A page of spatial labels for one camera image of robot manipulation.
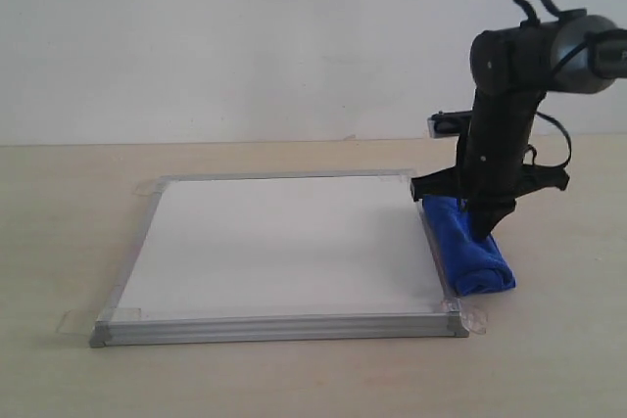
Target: folded blue cloth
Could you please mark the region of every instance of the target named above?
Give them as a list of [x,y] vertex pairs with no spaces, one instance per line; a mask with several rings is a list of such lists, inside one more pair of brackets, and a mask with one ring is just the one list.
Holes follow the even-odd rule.
[[468,213],[459,210],[455,198],[425,196],[422,206],[440,248],[449,286],[458,295],[498,293],[516,286],[494,238],[472,240]]

